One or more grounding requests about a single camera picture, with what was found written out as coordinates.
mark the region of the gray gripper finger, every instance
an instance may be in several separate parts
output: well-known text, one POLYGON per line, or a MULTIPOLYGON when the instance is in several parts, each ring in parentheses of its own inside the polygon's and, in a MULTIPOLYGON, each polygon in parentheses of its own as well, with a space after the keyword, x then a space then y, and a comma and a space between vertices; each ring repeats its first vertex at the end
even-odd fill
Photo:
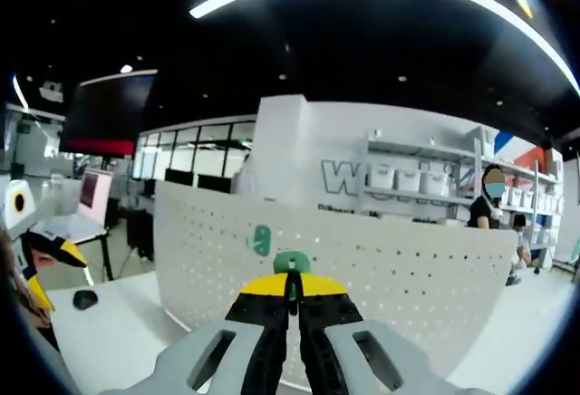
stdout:
POLYGON ((212 375, 208 395, 240 395, 263 330, 259 325, 228 320, 199 327, 161 352, 148 378, 128 389, 107 390, 101 395, 196 395, 212 375), (212 353, 224 340, 228 345, 222 349, 223 357, 211 363, 212 353))
POLYGON ((490 395, 460 389, 434 375, 427 354, 380 321, 335 325, 324 332, 349 395, 380 395, 377 379, 398 395, 490 395))

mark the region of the table leg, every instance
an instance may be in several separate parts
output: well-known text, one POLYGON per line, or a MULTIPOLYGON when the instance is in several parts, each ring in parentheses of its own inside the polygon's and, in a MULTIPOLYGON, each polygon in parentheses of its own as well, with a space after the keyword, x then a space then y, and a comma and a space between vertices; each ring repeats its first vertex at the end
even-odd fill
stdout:
POLYGON ((101 251, 102 251, 102 263, 105 265, 107 279, 114 280, 112 278, 111 259, 109 259, 109 244, 107 243, 106 235, 101 236, 101 251))

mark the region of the curved white panel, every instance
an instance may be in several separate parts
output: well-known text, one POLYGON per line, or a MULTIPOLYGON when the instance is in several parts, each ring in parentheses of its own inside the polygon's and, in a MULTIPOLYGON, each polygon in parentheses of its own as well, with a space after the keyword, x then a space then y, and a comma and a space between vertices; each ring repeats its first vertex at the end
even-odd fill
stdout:
MULTIPOLYGON (((306 252, 313 272, 344 283, 365 319, 420 346, 447 377, 479 336, 505 287, 513 231, 376 220, 280 207, 158 182, 155 252, 161 302, 183 325, 222 319, 242 286, 273 273, 276 253, 306 252), (258 225, 271 253, 247 248, 258 225)), ((291 318, 283 381, 307 389, 291 318)))

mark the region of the black mouse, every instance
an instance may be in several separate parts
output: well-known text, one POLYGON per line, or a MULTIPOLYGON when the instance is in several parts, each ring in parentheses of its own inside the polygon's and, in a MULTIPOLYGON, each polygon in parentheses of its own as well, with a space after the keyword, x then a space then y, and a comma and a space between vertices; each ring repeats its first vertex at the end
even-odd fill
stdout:
POLYGON ((72 305, 79 311, 84 311, 97 304, 98 301, 99 297, 94 291, 83 289, 74 293, 72 305))

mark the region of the black ceiling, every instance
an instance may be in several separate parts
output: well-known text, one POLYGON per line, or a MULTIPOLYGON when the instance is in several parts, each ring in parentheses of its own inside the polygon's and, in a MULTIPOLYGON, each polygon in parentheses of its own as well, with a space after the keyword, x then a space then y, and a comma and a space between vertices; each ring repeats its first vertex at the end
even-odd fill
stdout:
MULTIPOLYGON (((260 97, 287 93, 443 112, 538 144, 580 126, 553 62, 466 0, 242 0, 193 19, 203 1, 13 0, 10 72, 31 107, 65 114, 40 97, 43 81, 62 82, 66 97, 124 64, 159 69, 146 129, 255 113, 260 97)), ((578 72, 580 0, 540 1, 532 26, 578 72)))

